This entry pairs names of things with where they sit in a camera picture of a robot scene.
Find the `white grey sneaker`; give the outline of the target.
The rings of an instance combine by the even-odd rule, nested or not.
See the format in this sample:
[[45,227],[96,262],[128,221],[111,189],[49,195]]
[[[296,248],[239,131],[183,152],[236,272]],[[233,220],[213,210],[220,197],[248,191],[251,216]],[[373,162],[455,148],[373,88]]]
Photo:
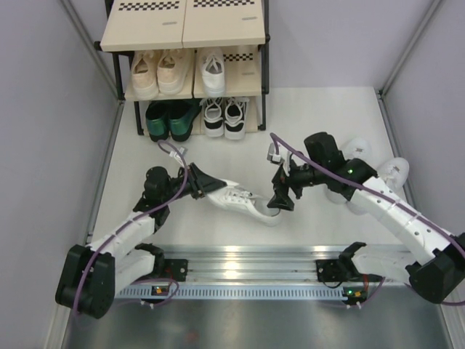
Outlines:
[[205,47],[198,53],[203,90],[209,97],[222,97],[226,91],[225,59],[219,47]]
[[269,199],[245,189],[241,184],[224,180],[226,186],[208,193],[206,198],[223,210],[248,215],[268,226],[276,226],[281,221],[280,209],[269,208]]

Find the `green loafer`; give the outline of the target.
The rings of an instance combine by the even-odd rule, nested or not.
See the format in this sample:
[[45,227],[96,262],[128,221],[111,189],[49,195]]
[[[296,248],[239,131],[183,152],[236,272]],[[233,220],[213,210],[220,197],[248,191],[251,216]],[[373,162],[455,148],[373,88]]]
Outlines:
[[153,142],[167,140],[169,137],[169,114],[171,104],[165,100],[152,101],[145,112],[145,123]]
[[199,99],[175,100],[171,104],[169,114],[171,138],[177,142],[186,141],[191,135],[193,122],[200,112]]

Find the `black white sneaker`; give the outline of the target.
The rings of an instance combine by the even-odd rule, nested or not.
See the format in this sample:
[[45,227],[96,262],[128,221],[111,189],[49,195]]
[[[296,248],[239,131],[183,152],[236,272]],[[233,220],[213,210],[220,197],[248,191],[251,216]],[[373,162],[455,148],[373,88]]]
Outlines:
[[248,97],[226,99],[225,137],[228,140],[242,140],[245,137],[249,103]]
[[224,134],[223,98],[209,97],[201,100],[203,109],[203,129],[208,137],[221,137]]

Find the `beige lace sneaker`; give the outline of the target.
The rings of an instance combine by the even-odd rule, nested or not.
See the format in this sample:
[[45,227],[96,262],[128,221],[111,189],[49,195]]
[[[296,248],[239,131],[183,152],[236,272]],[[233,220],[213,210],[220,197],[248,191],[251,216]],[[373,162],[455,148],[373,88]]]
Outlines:
[[175,95],[182,91],[190,66],[193,63],[191,49],[165,49],[157,64],[160,92]]
[[136,51],[131,66],[131,80],[138,100],[152,100],[158,96],[157,81],[158,52]]

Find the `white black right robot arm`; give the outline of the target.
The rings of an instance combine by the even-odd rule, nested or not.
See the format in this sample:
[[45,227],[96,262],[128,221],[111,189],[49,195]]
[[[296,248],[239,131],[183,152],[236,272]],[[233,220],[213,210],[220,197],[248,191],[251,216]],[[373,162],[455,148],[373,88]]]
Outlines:
[[363,242],[350,244],[336,260],[337,275],[354,281],[374,275],[402,282],[424,300],[449,305],[447,297],[464,281],[464,235],[455,236],[403,201],[362,159],[345,159],[334,137],[319,132],[304,141],[306,153],[270,135],[267,159],[278,165],[272,178],[271,209],[292,212],[303,190],[325,185],[363,208],[403,243],[406,252],[383,252]]

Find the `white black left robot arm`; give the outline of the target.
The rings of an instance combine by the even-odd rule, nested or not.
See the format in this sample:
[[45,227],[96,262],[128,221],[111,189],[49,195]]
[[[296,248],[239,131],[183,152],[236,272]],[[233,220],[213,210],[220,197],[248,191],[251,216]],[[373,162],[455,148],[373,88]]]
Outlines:
[[195,164],[180,168],[176,177],[163,167],[149,169],[142,196],[124,223],[99,240],[69,249],[55,302],[102,318],[121,290],[144,277],[160,279],[166,270],[163,250],[144,240],[167,221],[170,203],[185,196],[203,198],[226,186]]

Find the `black beige shoe shelf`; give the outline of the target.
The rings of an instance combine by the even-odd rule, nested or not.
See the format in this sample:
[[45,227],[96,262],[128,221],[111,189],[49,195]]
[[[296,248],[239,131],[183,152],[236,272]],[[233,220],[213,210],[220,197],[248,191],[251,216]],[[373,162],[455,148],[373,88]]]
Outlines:
[[266,127],[269,92],[266,1],[107,1],[97,48],[127,56],[121,101],[151,140],[186,141],[192,132],[241,140]]

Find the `white leather sneaker left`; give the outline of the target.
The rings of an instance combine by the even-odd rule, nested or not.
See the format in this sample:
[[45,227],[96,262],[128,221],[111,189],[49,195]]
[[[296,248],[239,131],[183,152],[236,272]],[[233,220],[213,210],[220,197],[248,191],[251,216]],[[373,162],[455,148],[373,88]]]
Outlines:
[[[343,156],[346,160],[361,159],[365,162],[371,159],[371,146],[367,140],[361,137],[356,137],[350,140],[342,148]],[[347,200],[338,193],[335,193],[328,188],[325,188],[326,198],[334,204],[345,204]]]

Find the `white leather sneaker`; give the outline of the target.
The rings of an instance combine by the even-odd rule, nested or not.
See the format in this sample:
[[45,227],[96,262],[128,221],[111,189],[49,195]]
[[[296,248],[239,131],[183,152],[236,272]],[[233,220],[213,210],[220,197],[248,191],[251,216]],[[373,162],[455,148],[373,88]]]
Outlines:
[[[365,162],[371,159],[371,146],[367,140],[361,137],[356,137],[350,140],[342,148],[343,156],[346,160],[361,159]],[[345,204],[347,200],[338,193],[335,193],[328,188],[325,188],[326,198],[334,204]]]
[[[409,163],[401,157],[393,158],[382,164],[377,172],[379,177],[386,183],[386,185],[395,193],[398,193],[404,186],[409,173]],[[347,201],[344,197],[338,199],[339,204],[345,204],[347,208],[356,215],[364,215],[367,213],[361,206]]]

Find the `white leather sneaker right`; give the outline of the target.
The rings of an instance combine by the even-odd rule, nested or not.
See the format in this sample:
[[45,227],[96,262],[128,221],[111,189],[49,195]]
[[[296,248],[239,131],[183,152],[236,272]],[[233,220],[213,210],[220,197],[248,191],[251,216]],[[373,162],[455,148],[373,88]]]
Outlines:
[[[393,158],[382,164],[377,172],[379,177],[386,183],[386,185],[395,193],[398,193],[404,186],[409,173],[409,163],[401,157]],[[361,206],[347,201],[344,197],[338,199],[339,204],[345,204],[347,208],[356,215],[364,215],[367,213]]]

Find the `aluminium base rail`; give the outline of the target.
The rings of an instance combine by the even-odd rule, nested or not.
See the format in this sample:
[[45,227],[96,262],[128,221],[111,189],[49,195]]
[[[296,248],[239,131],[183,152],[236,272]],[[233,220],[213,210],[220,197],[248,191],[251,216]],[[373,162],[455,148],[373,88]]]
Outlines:
[[[377,250],[361,242],[348,246],[335,259],[313,261],[313,273],[325,290],[337,293],[348,306],[368,301],[362,291],[342,291],[346,282],[376,282],[392,279],[411,287],[425,300],[440,304],[461,283],[462,270],[455,257],[456,248],[449,246],[436,251],[432,260],[420,264],[407,252]],[[259,262],[257,269],[249,269],[244,262],[215,262],[201,272],[202,262],[192,259],[166,258],[161,248],[152,244],[138,244],[125,252],[116,252],[110,246],[99,250],[94,245],[73,246],[65,259],[55,301],[79,313],[101,318],[114,299],[139,299],[151,305],[160,305],[171,299],[206,299],[221,297],[217,289],[207,287],[201,293],[189,289],[186,282],[199,281],[281,281],[281,275],[294,269],[280,264],[272,268],[269,262]]]

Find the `aluminium frame post left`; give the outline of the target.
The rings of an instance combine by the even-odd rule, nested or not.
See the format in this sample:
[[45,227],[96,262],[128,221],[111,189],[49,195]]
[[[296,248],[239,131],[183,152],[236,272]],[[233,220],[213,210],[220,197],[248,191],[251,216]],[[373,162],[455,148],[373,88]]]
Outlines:
[[99,53],[94,48],[94,42],[92,41],[89,30],[85,26],[84,21],[81,19],[81,16],[79,15],[76,7],[73,5],[72,1],[68,0],[59,0],[58,3],[62,7],[65,15],[78,34],[81,43],[89,53],[92,61],[97,66],[97,70],[102,74],[107,85],[113,91],[113,94],[116,94],[116,83],[113,81],[110,71],[104,60],[100,57]]

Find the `aluminium frame post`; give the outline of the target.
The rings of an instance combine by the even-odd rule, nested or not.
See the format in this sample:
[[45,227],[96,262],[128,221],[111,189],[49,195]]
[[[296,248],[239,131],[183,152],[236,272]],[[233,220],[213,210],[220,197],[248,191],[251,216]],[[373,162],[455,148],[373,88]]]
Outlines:
[[418,23],[414,26],[413,32],[410,34],[408,40],[401,49],[395,64],[387,75],[387,78],[385,79],[381,88],[378,89],[377,96],[379,100],[383,100],[387,96],[393,84],[396,82],[397,78],[402,72],[405,64],[410,59],[410,56],[413,54],[420,40],[427,32],[428,27],[432,24],[434,18],[437,16],[444,3],[444,0],[433,0],[428,2],[428,6],[426,7],[424,13],[421,15]]
[[107,85],[113,91],[113,94],[116,94],[116,83],[113,81],[110,71],[104,60],[100,57],[99,53],[94,48],[94,42],[92,41],[89,30],[85,26],[84,21],[81,19],[81,16],[79,15],[76,7],[73,5],[72,1],[68,0],[59,0],[58,3],[62,7],[65,15],[78,34],[81,43],[89,53],[92,61],[97,66],[97,70],[102,74]]

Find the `aluminium frame post right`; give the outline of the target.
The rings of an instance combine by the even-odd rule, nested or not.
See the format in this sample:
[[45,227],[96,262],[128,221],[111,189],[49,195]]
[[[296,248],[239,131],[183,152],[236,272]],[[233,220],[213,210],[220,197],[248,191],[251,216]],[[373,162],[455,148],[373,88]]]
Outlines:
[[421,15],[418,23],[414,26],[413,32],[410,34],[408,40],[401,49],[395,64],[387,75],[387,78],[385,79],[381,88],[378,89],[377,96],[379,100],[383,100],[387,96],[393,84],[396,82],[397,78],[402,72],[405,64],[410,59],[410,56],[413,54],[420,40],[427,32],[428,27],[432,24],[434,18],[437,16],[444,3],[444,0],[433,0],[428,2],[428,6],[426,7],[424,13]]

